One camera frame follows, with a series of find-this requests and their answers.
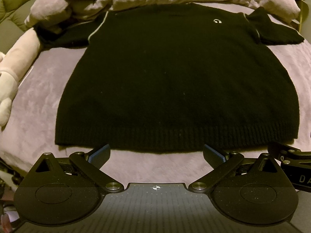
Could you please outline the black knit sweater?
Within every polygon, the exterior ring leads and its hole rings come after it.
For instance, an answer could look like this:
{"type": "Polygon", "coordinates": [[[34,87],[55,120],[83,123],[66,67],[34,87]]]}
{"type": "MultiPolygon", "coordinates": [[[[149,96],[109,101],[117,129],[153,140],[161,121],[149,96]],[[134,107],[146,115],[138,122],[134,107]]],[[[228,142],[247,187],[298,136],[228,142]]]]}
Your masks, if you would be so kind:
{"type": "Polygon", "coordinates": [[[87,45],[61,96],[57,145],[180,151],[298,137],[298,95],[270,46],[304,39],[262,7],[147,5],[37,33],[48,46],[87,45]]]}

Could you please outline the purple bed sheet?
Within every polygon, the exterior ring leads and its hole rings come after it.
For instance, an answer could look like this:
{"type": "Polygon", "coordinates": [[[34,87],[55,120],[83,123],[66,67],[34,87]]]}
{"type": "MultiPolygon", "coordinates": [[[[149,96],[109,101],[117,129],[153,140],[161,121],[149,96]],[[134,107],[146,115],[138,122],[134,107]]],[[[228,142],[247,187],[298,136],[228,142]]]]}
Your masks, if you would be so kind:
{"type": "MultiPolygon", "coordinates": [[[[23,175],[28,174],[45,153],[64,158],[77,151],[87,152],[94,148],[55,143],[56,115],[61,96],[86,49],[51,48],[41,52],[18,90],[8,123],[1,130],[1,158],[23,175]]],[[[254,157],[268,152],[268,146],[279,143],[301,151],[310,150],[310,43],[304,39],[299,44],[272,45],[270,50],[286,68],[298,95],[298,137],[257,147],[216,148],[254,157]]],[[[124,185],[190,184],[212,171],[203,157],[205,145],[199,150],[180,151],[130,150],[109,145],[111,157],[102,171],[124,185]]]]}

